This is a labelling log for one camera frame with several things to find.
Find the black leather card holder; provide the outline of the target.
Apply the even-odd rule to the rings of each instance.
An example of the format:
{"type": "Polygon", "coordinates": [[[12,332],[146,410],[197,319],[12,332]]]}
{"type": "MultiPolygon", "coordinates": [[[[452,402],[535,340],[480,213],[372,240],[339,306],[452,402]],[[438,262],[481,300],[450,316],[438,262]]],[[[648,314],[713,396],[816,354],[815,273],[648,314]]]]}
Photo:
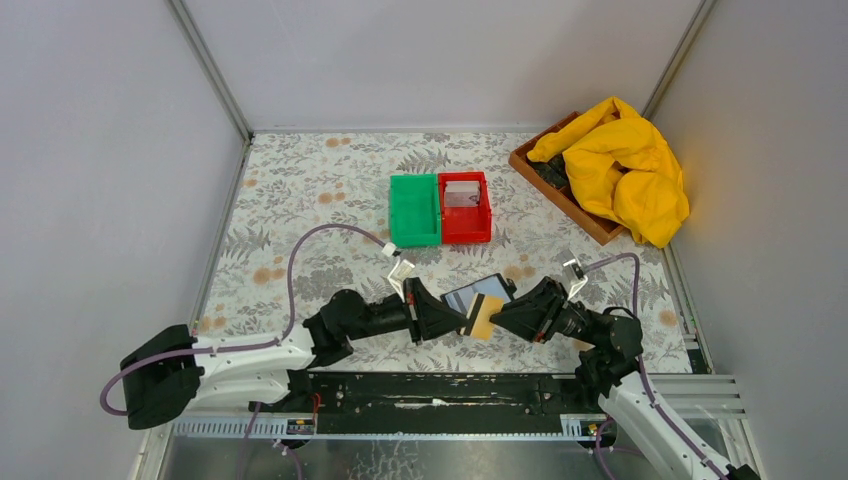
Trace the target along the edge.
{"type": "Polygon", "coordinates": [[[505,303],[514,299],[517,291],[515,283],[500,273],[489,275],[471,284],[451,290],[441,295],[441,301],[451,309],[466,315],[473,305],[477,294],[500,298],[505,303]]]}

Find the green plastic bin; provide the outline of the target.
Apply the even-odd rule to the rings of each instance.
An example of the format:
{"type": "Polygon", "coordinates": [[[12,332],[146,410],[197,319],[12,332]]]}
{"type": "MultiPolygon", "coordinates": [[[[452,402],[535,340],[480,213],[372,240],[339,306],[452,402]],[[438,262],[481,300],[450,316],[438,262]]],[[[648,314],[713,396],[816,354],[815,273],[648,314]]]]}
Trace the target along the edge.
{"type": "Polygon", "coordinates": [[[393,175],[389,187],[391,241],[401,248],[442,243],[436,174],[393,175]]]}

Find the red plastic bin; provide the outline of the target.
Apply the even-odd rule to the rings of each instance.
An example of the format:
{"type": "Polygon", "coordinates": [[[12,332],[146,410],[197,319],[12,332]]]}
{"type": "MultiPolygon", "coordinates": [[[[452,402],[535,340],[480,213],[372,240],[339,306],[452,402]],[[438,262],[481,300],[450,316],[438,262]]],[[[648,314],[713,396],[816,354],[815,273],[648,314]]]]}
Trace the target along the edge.
{"type": "Polygon", "coordinates": [[[492,210],[488,197],[485,174],[481,171],[444,172],[437,175],[441,207],[442,243],[477,244],[488,243],[492,237],[492,210]],[[446,208],[443,190],[446,181],[474,180],[481,184],[481,200],[476,208],[446,208]]]}

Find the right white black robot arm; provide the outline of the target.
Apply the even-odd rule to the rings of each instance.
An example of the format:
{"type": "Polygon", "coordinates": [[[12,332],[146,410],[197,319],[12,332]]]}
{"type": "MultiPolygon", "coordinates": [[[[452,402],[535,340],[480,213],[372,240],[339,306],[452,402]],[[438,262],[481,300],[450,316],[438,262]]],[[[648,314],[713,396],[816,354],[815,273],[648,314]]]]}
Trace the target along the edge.
{"type": "Polygon", "coordinates": [[[530,342],[545,343],[561,334],[589,344],[575,370],[575,402],[583,410],[605,412],[661,478],[758,478],[751,466],[735,466],[709,446],[664,400],[645,371],[641,322],[631,310],[590,310],[546,277],[490,321],[530,342]]]}

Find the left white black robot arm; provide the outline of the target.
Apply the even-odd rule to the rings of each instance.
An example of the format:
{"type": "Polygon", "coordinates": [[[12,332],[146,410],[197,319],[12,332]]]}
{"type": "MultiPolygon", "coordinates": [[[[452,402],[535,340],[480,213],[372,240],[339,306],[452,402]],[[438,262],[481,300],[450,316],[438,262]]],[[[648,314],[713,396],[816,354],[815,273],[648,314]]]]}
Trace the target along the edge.
{"type": "Polygon", "coordinates": [[[202,340],[187,326],[172,325],[121,361],[116,379],[125,400],[121,414],[130,429],[145,430],[188,408],[278,403],[296,411],[309,401],[311,387],[295,373],[351,356],[353,341],[405,331],[419,344],[466,324],[464,315],[410,277],[399,292],[379,302],[339,290],[286,335],[202,340]]]}

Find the clear card stack in bin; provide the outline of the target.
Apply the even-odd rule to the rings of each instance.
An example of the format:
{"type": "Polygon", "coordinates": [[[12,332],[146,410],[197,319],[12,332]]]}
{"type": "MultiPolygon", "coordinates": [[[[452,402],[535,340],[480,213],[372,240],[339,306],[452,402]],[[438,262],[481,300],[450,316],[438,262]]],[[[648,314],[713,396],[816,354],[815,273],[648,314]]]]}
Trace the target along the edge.
{"type": "Polygon", "coordinates": [[[474,180],[446,181],[443,204],[446,208],[476,208],[481,200],[481,184],[474,180]]]}

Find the brown wooden tray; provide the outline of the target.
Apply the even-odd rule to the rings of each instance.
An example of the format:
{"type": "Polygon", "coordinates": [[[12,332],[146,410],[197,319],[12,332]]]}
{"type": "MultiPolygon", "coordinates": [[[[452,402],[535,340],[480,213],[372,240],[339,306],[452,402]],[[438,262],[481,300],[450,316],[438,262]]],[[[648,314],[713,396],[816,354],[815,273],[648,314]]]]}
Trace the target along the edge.
{"type": "Polygon", "coordinates": [[[554,183],[550,183],[548,178],[551,175],[548,174],[544,177],[540,173],[540,163],[530,162],[527,157],[527,153],[536,145],[542,136],[548,133],[558,132],[579,115],[580,113],[578,111],[571,112],[557,123],[513,150],[510,153],[509,165],[559,210],[573,220],[593,240],[600,245],[607,245],[624,233],[625,227],[585,211],[574,198],[571,186],[564,174],[560,175],[562,178],[561,182],[555,181],[554,183]]]}

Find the dark items in tray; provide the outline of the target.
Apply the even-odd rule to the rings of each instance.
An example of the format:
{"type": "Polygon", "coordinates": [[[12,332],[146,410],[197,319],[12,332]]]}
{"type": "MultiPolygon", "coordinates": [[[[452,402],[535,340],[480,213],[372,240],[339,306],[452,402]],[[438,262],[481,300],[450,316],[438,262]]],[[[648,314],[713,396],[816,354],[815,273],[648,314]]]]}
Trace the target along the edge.
{"type": "Polygon", "coordinates": [[[547,162],[533,162],[532,168],[552,187],[558,190],[570,190],[570,182],[565,170],[565,161],[561,154],[554,156],[547,162]]]}

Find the floral table mat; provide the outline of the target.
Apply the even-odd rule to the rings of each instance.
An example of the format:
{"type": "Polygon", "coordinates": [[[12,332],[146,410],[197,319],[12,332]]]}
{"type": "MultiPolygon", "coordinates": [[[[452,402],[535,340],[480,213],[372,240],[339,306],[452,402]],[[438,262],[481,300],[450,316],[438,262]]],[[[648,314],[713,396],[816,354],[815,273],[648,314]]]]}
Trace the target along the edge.
{"type": "Polygon", "coordinates": [[[481,171],[492,208],[484,244],[405,251],[434,295],[500,273],[520,292],[561,279],[575,256],[591,272],[587,307],[636,307],[653,373],[687,373],[690,361],[662,253],[622,234],[599,245],[509,165],[524,133],[261,134],[252,145],[196,331],[209,337],[279,333],[349,288],[375,301],[391,293],[393,175],[481,171]]]}

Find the yellow cloth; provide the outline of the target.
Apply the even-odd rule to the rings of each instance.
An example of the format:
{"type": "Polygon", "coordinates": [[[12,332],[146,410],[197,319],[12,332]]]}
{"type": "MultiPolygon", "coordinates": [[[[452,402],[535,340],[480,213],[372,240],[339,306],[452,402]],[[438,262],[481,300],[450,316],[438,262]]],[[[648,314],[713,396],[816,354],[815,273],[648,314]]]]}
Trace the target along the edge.
{"type": "Polygon", "coordinates": [[[666,247],[690,215],[683,169],[670,145],[632,106],[612,96],[526,153],[562,172],[586,212],[627,228],[638,243],[666,247]]]}

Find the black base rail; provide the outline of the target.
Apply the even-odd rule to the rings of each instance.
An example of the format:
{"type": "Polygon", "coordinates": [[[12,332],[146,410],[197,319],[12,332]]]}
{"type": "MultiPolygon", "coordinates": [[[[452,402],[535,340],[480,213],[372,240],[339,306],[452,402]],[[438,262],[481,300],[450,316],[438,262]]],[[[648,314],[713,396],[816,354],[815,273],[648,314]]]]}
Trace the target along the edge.
{"type": "Polygon", "coordinates": [[[263,413],[303,414],[320,434],[553,434],[563,415],[604,417],[572,375],[300,372],[263,413]]]}

